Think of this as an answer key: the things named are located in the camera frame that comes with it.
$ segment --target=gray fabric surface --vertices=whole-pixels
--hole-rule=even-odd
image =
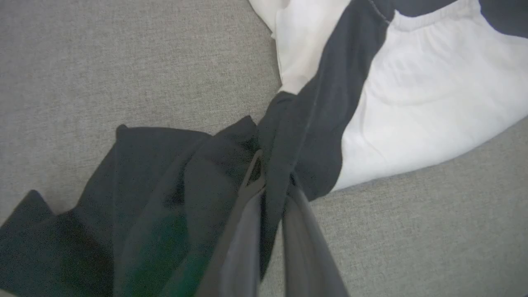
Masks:
[[[214,133],[258,120],[278,86],[246,0],[0,0],[0,223],[29,189],[73,207],[119,124]],[[527,155],[524,120],[451,162],[315,201],[351,295],[528,293]],[[282,296],[280,242],[264,297]]]

